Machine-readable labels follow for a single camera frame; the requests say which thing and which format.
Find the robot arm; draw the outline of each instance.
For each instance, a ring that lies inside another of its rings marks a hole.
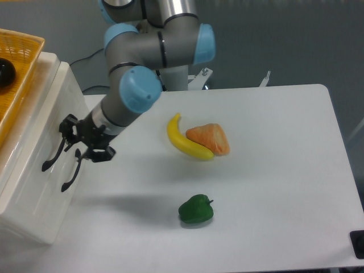
[[[203,63],[215,56],[213,30],[210,25],[199,23],[193,0],[99,0],[99,5],[108,21],[147,19],[157,30],[140,34],[125,23],[114,24],[107,30],[105,57],[110,92],[83,120],[72,115],[63,120],[59,152],[43,164],[42,171],[55,162],[65,143],[65,151],[80,141],[87,146],[83,154],[76,151],[77,169],[82,159],[111,160],[115,151],[109,147],[110,141],[149,110],[162,92],[153,70]],[[62,191],[71,186],[76,176],[77,171]]]

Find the orange basket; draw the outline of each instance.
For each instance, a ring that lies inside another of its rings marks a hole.
[[[0,29],[0,57],[12,62],[16,70],[12,84],[0,88],[0,147],[10,131],[27,94],[44,39]]]

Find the banana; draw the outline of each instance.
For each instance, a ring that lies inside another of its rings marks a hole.
[[[196,142],[183,136],[178,129],[178,120],[181,114],[177,113],[167,125],[167,134],[172,144],[185,154],[194,156],[198,159],[209,160],[214,157],[214,153]]]

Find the white tabletop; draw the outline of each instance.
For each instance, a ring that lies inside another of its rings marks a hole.
[[[100,96],[86,100],[94,105]],[[219,123],[228,156],[198,162],[170,144]],[[322,85],[163,93],[87,163],[52,246],[10,245],[8,272],[243,272],[362,266],[349,233],[364,215],[329,93]],[[186,226],[178,207],[203,193],[213,220]]]

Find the white box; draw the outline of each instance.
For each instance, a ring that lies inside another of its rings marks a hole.
[[[25,134],[25,137],[19,142],[21,149],[13,159],[14,163],[3,170],[6,172],[7,167],[11,168],[7,171],[9,175],[0,181],[3,184],[0,192],[0,236],[15,233],[52,243],[77,185],[78,178],[67,191],[61,192],[62,184],[70,181],[77,166],[75,149],[78,145],[67,153],[62,152],[47,171],[42,172],[41,167],[45,160],[54,156],[61,142],[60,122],[68,114],[84,118],[89,110],[67,63],[60,63],[51,87],[44,92],[48,94],[43,106],[37,115],[33,113],[35,118],[31,123],[24,126],[22,135]]]

